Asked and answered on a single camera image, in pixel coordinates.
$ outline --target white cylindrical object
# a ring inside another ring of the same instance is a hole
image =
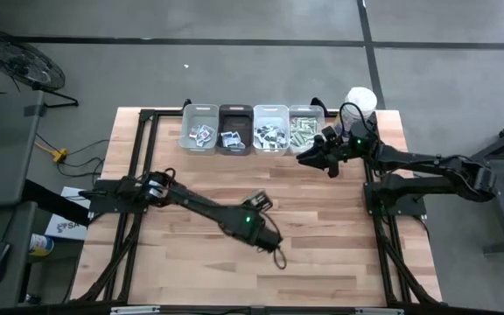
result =
[[[32,234],[28,253],[31,256],[48,256],[53,249],[53,240],[45,235]]]
[[[345,102],[351,102],[357,106],[363,117],[367,119],[376,109],[376,95],[370,89],[366,87],[353,87],[349,93],[347,93]],[[351,105],[346,105],[341,111],[341,117],[343,118],[344,126],[341,126],[340,116],[338,115],[334,121],[333,127],[337,133],[342,133],[344,137],[347,137],[347,132],[351,129],[351,125],[356,121],[361,119],[359,110]]]

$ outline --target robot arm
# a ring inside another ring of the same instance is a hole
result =
[[[279,231],[266,227],[264,212],[273,204],[264,191],[255,192],[240,205],[225,206],[190,191],[166,172],[154,171],[142,178],[126,176],[107,190],[85,191],[80,195],[108,203],[118,212],[147,206],[180,205],[217,222],[225,235],[269,253],[278,249],[283,240]]]
[[[367,122],[354,122],[344,142],[332,127],[322,130],[324,137],[314,138],[314,145],[297,156],[301,165],[328,169],[328,175],[339,175],[338,162],[362,158],[377,172],[384,173],[383,181],[373,183],[372,188],[385,206],[393,206],[396,200],[408,193],[456,193],[460,197],[484,202],[495,196],[495,175],[489,167],[468,157],[453,155],[442,157],[401,152],[383,143],[376,129],[375,115]],[[402,178],[390,174],[404,169],[440,175],[433,178]]]

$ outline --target wire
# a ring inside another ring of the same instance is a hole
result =
[[[61,164],[56,164],[56,167],[58,168],[58,172],[63,175],[63,176],[66,176],[66,177],[69,177],[69,178],[72,178],[72,179],[76,179],[76,178],[81,178],[81,177],[85,177],[85,176],[93,176],[94,175],[100,175],[99,172],[96,172],[96,171],[90,171],[90,172],[85,172],[85,173],[81,173],[81,174],[67,174],[67,173],[64,173],[61,169],[60,169],[60,165]]]
[[[42,140],[45,144],[48,144],[48,146],[56,151],[60,151],[58,149],[56,149],[56,147],[54,147],[53,145],[51,145],[49,142],[47,142],[38,132],[36,133],[36,136],[40,138],[40,140]]]
[[[89,159],[87,162],[84,162],[84,163],[81,163],[81,164],[68,164],[66,162],[61,162],[63,165],[67,165],[69,167],[82,167],[84,165],[87,165],[93,161],[102,161],[100,157],[93,157],[91,159]]]
[[[279,227],[277,227],[277,224],[273,221],[273,219],[271,219],[271,217],[265,213],[265,211],[262,211],[260,212],[260,215],[262,215],[263,217],[265,217],[266,219],[268,219],[269,223],[273,226],[273,228],[276,230],[276,233],[277,233],[277,236],[279,237],[280,240],[283,239],[283,237],[281,236],[281,232],[279,231]],[[278,260],[277,260],[277,252],[279,252],[279,255],[281,256],[281,260],[283,263],[280,263]],[[274,250],[273,252],[273,263],[280,269],[280,270],[284,270],[285,268],[287,268],[287,257],[285,257],[285,254],[284,252],[281,250],[281,247],[280,246],[277,246],[276,250]]]
[[[95,175],[97,175],[97,174],[98,174],[98,175],[101,175],[101,174],[102,174],[102,172],[97,172],[97,170],[98,170],[99,166],[101,166],[101,165],[103,165],[103,164],[104,164],[104,158],[103,158],[103,159],[101,159],[101,162],[99,162],[99,164],[97,164],[97,165],[94,167],[94,170],[93,170],[93,186],[95,186],[95,184],[96,184],[96,177],[95,177]]]
[[[343,124],[343,115],[342,115],[343,108],[346,105],[351,105],[351,106],[355,107],[357,109],[357,112],[359,112],[360,120],[363,122],[363,126],[365,126],[365,129],[369,133],[372,133],[373,135],[378,136],[378,135],[376,135],[376,133],[374,131],[372,131],[367,126],[367,122],[365,122],[365,116],[363,115],[363,112],[361,111],[359,106],[357,106],[357,104],[355,104],[355,103],[351,103],[350,101],[346,101],[345,103],[341,104],[341,106],[339,107],[339,121],[341,122],[341,136],[342,137],[344,137],[346,135],[346,128],[345,128],[345,125]]]
[[[3,236],[1,237],[1,242],[5,241],[5,238],[7,237],[7,233],[9,232],[9,229],[11,228],[11,223],[13,222],[13,219],[15,218],[15,212],[17,210],[13,210],[13,212],[10,214],[9,221],[7,222],[7,227],[3,231]]]
[[[81,260],[81,254],[79,254],[77,256],[77,263],[75,264],[75,266],[73,266],[73,276],[71,277],[71,280],[69,281],[69,285],[67,286],[66,294],[64,295],[63,299],[61,300],[62,304],[66,303],[67,298],[69,298],[69,296],[71,294],[71,290],[74,287],[75,276],[77,276],[77,269],[79,268],[79,262],[80,262],[80,260]]]
[[[18,88],[18,84],[17,84],[17,82],[15,81],[14,76],[15,76],[15,74],[12,74],[12,75],[10,76],[10,79],[11,79],[11,80],[13,80],[13,83],[15,83],[15,88],[17,88],[17,91],[18,91],[19,93],[21,93],[21,89],[20,89],[20,88]]]
[[[79,153],[79,152],[81,152],[81,151],[84,151],[84,150],[86,150],[86,149],[88,149],[88,148],[92,147],[93,145],[97,145],[97,144],[100,144],[100,143],[103,143],[103,142],[108,142],[108,141],[110,141],[110,139],[102,139],[102,140],[99,140],[99,141],[95,141],[95,142],[93,142],[93,143],[91,143],[91,144],[89,144],[89,145],[86,145],[86,146],[84,146],[84,147],[82,147],[82,148],[78,149],[78,150],[75,150],[75,151],[73,151],[73,152],[71,152],[71,153],[68,153],[67,155],[68,155],[68,156],[71,156],[71,155],[73,155],[73,154],[77,154],[77,153]]]
[[[44,150],[44,151],[46,151],[46,152],[48,152],[48,153],[50,153],[50,154],[52,154],[52,155],[53,155],[53,151],[52,151],[52,150],[50,150],[50,149],[48,149],[48,148],[46,148],[46,147],[44,147],[44,146],[42,146],[42,144],[37,143],[36,141],[34,142],[34,144],[35,144],[37,147],[39,147],[40,149],[42,149],[42,150]]]
[[[416,215],[414,215],[413,218],[416,219],[417,221],[419,221],[421,223],[421,225],[425,229],[425,232],[427,233],[427,240],[430,241],[431,240],[431,236],[429,234],[429,229],[427,228],[427,224],[425,224],[425,222],[420,217],[418,217]]]

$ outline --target wooden table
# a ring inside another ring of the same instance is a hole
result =
[[[118,109],[104,179],[128,173],[139,111]],[[399,113],[386,110],[377,115],[382,140],[406,151]],[[255,189],[265,189],[274,201],[269,213],[281,229],[289,265],[278,269],[271,255],[227,238],[216,223],[184,208],[153,207],[143,218],[130,304],[385,305],[374,226],[361,194],[365,174],[360,159],[340,164],[339,177],[328,178],[291,156],[189,156],[179,148],[180,124],[180,117],[161,118],[151,169],[173,167],[178,182],[220,203],[239,203]],[[88,228],[72,298],[87,291],[109,262],[118,217],[103,215]],[[424,229],[406,217],[398,217],[398,227],[405,262],[440,300]],[[390,273],[400,297],[396,269]],[[115,296],[122,275],[123,265]]]

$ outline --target gray floor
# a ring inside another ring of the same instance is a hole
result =
[[[374,40],[504,42],[504,1],[366,0],[366,6]],[[0,29],[22,35],[362,39],[354,0],[0,0]],[[299,104],[319,96],[335,108],[349,88],[370,87],[362,48],[36,46],[66,73],[61,92],[81,102],[50,111],[40,126],[48,141],[68,149],[107,138],[120,106],[179,106],[185,98]],[[387,109],[401,111],[411,151],[472,154],[504,127],[504,51],[375,54]],[[0,90],[16,93],[2,74]],[[76,161],[105,151],[104,144]],[[39,150],[29,177],[54,191],[91,186],[90,178],[60,176]],[[445,196],[425,202],[444,301],[504,311],[504,255],[481,254],[483,246],[501,240],[495,204]],[[63,274],[73,270],[72,260],[60,263],[56,275],[44,267],[34,281],[33,290],[47,303],[62,299],[68,285]]]

